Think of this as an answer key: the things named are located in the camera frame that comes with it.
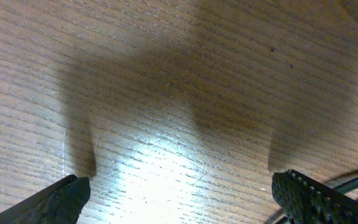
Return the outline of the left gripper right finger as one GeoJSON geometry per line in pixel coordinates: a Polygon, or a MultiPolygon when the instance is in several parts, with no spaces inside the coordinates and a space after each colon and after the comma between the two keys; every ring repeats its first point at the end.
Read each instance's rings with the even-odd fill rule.
{"type": "Polygon", "coordinates": [[[358,224],[358,199],[346,193],[358,188],[358,177],[334,188],[298,171],[276,172],[272,176],[272,197],[283,217],[274,223],[358,224]]]}

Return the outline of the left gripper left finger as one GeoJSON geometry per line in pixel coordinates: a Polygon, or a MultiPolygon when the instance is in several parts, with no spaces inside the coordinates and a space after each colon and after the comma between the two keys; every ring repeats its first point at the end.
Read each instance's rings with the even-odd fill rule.
{"type": "Polygon", "coordinates": [[[90,199],[88,177],[68,175],[0,213],[6,224],[76,224],[90,199]]]}

